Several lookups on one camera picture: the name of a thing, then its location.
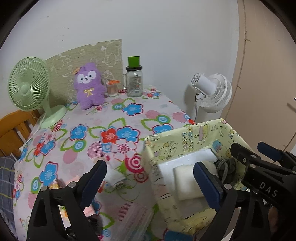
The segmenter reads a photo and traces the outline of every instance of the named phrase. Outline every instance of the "wooden chair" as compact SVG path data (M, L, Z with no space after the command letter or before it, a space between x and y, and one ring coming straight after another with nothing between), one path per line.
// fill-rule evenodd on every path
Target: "wooden chair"
M18 110L0 119L0 156L9 156L10 153L20 157L19 148L24 144L17 133L21 133L25 140L29 138L31 129L27 124L29 121L33 126L36 124L40 114L37 110L25 112Z

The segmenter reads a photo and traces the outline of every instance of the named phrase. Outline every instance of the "beige door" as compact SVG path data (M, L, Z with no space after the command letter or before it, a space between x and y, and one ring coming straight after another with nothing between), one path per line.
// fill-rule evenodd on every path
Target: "beige door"
M244 57L226 120L254 151L260 141L283 150L296 132L296 44L259 0L244 6Z

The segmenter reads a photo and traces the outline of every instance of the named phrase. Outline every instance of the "yellow bow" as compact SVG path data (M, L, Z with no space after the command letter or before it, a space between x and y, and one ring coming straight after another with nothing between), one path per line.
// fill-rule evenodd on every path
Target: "yellow bow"
M94 88L90 88L89 90L84 90L84 93L87 93L87 97L89 97L90 95L93 95L92 91L94 90Z

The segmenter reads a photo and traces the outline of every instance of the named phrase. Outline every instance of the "fabric storage bin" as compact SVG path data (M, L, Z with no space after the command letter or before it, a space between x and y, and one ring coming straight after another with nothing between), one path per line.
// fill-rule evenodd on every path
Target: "fabric storage bin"
M185 126L145 138L141 164L149 176L159 210L169 230L193 235L210 224L216 211L207 206L190 217L184 218L176 199L166 185L159 165L201 149L211 149L217 159L229 158L231 157L230 146L235 142L251 150L240 135L223 119ZM241 178L245 166L237 160L235 162L236 175L232 184L235 189L241 190L244 188Z

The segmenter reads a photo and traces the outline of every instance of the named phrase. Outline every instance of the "fan base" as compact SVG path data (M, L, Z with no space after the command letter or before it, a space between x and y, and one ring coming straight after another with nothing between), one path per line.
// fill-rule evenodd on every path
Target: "fan base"
M60 119L62 119L67 112L67 108L63 105L57 105L55 107L52 107L51 111L52 111L52 115L45 118L44 121L41 123L42 129L51 127L55 123L57 123Z

